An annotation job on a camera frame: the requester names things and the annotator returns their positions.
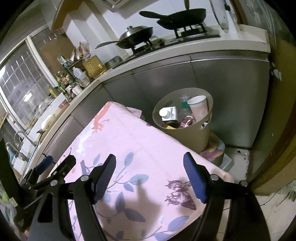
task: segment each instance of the purple butterfly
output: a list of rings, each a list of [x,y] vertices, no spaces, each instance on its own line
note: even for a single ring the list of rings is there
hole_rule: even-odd
[[[179,180],[175,181],[168,181],[168,187],[169,189],[173,189],[174,192],[167,195],[167,199],[165,201],[168,201],[169,204],[173,205],[180,205],[182,207],[189,208],[191,210],[196,210],[196,205],[188,193],[189,187],[191,186],[190,182],[182,183]]]

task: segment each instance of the beige trash bin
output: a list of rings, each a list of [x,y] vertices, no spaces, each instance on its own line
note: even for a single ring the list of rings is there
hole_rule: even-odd
[[[189,97],[194,97],[197,95],[205,95],[207,97],[207,105],[209,113],[199,122],[181,129],[166,129],[163,126],[164,122],[161,120],[159,115],[159,110],[164,106],[167,107],[168,103],[171,103],[169,106],[176,106],[178,110],[181,109],[181,101],[180,97],[186,94]],[[154,122],[160,127],[160,129],[171,137],[175,138],[179,142],[181,142],[184,146],[190,148],[196,153],[201,152],[208,143],[210,136],[210,122],[212,116],[212,107],[213,107],[213,98],[212,96],[205,90],[199,88],[185,88],[181,90],[174,91],[165,97],[163,97],[155,106],[152,117]],[[200,129],[201,125],[206,121],[208,124]]]

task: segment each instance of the black wok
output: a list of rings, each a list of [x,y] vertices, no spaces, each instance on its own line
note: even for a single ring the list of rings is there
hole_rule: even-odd
[[[153,35],[153,28],[146,26],[132,27],[129,26],[127,31],[122,34],[119,41],[109,41],[99,44],[97,48],[106,46],[108,44],[117,43],[116,45],[122,49],[134,48],[136,45],[148,41]]]
[[[141,11],[139,14],[146,18],[159,19],[157,23],[163,28],[174,30],[187,26],[200,24],[205,20],[206,9],[189,9],[171,15],[161,15],[155,12]]]

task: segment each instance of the floor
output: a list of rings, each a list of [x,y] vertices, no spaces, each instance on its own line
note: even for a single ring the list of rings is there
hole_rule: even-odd
[[[225,153],[232,159],[233,167],[229,173],[234,177],[234,181],[238,183],[246,178],[247,168],[249,164],[249,151],[237,148],[226,148]],[[296,215],[296,201],[292,202],[286,198],[292,190],[292,186],[283,187],[277,193],[269,196],[256,196],[261,206],[267,226],[271,235],[271,241],[277,241],[285,232],[287,227]],[[228,208],[230,201],[226,200],[224,209]],[[223,211],[217,239],[223,240],[226,230],[229,209]]]

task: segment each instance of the tablecloth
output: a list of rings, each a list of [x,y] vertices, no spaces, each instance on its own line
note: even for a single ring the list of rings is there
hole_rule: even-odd
[[[94,206],[108,240],[166,241],[202,214],[205,205],[195,197],[183,167],[187,151],[210,174],[233,180],[140,115],[140,110],[107,102],[57,163],[69,154],[76,157],[65,177],[68,183],[102,165],[110,153],[116,156],[104,198]],[[73,201],[69,210],[75,238],[83,241]]]

